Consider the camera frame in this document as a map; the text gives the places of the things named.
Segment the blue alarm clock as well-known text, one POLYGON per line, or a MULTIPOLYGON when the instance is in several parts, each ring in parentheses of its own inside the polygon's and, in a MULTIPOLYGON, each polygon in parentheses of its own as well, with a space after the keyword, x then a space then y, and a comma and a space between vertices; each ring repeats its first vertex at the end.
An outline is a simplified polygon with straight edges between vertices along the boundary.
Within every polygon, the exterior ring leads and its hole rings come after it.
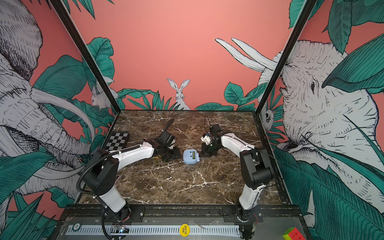
POLYGON ((194 165, 198 162, 200 162, 199 153, 197 150, 194 149, 187 149, 183 152, 183 161, 187 165, 194 165), (196 159, 192 158, 192 152, 196 152, 196 159))

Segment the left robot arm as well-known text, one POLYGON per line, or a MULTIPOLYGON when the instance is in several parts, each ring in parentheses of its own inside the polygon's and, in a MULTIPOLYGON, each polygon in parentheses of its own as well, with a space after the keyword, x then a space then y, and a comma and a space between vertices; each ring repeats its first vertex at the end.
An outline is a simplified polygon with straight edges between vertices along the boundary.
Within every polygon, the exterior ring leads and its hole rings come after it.
POLYGON ((119 213, 128 203, 115 185, 118 172, 133 163, 154 157, 170 161, 180 158, 181 152, 178 147, 162 146, 154 140, 115 152, 101 149, 85 166, 76 189, 82 194, 93 195, 109 210, 119 213))

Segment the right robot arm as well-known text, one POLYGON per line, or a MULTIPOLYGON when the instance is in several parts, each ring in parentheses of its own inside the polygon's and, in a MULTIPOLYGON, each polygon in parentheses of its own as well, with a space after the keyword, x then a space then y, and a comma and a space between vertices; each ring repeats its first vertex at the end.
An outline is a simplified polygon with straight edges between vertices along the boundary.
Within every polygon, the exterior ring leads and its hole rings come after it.
POLYGON ((219 149, 226 148, 240 158, 245 185, 239 203, 243 210, 254 208, 263 189, 275 176, 269 156, 233 133, 218 133, 215 137, 204 134, 201 141, 203 154, 216 156, 219 149))

